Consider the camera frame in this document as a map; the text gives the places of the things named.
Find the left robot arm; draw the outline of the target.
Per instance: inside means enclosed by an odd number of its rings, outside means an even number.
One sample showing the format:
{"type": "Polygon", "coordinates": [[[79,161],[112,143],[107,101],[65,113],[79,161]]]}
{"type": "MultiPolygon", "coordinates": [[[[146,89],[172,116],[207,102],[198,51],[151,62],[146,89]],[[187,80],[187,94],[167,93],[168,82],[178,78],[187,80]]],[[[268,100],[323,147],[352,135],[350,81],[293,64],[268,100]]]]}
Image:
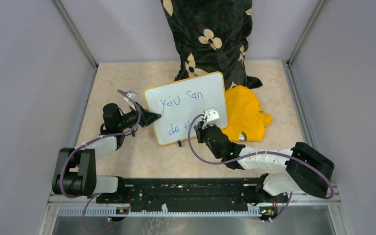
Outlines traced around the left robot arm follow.
{"type": "Polygon", "coordinates": [[[114,103],[103,107],[101,135],[83,147],[65,147],[59,151],[52,179],[52,192],[68,198],[107,193],[114,202],[126,199],[127,189],[119,184],[118,176],[97,176],[96,161],[118,150],[127,135],[138,127],[147,127],[161,118],[137,105],[124,114],[114,103]]]}

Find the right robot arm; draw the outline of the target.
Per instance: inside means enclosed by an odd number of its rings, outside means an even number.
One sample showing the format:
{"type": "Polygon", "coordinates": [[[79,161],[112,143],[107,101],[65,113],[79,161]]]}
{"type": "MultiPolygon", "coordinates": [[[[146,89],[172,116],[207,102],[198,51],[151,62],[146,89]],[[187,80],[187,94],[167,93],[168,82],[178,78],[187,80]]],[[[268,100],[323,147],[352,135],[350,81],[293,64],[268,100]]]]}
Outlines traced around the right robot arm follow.
{"type": "Polygon", "coordinates": [[[218,165],[230,169],[266,170],[262,185],[256,188],[262,202],[285,192],[303,191],[311,196],[331,199],[334,193],[330,182],[334,163],[305,142],[290,149],[256,149],[232,142],[216,125],[194,125],[197,141],[205,144],[218,165]]]}

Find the yellow-framed whiteboard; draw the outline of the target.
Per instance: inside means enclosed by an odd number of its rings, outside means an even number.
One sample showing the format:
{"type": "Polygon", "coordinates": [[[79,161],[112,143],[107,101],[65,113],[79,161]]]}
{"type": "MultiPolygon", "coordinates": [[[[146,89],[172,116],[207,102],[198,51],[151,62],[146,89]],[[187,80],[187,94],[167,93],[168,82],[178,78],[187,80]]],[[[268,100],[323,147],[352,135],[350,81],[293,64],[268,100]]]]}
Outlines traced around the yellow-framed whiteboard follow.
{"type": "Polygon", "coordinates": [[[228,126],[224,78],[221,72],[213,72],[194,78],[172,82],[146,89],[144,97],[147,108],[161,115],[153,123],[159,145],[195,137],[188,132],[193,119],[205,110],[214,108],[221,129],[228,126]]]}

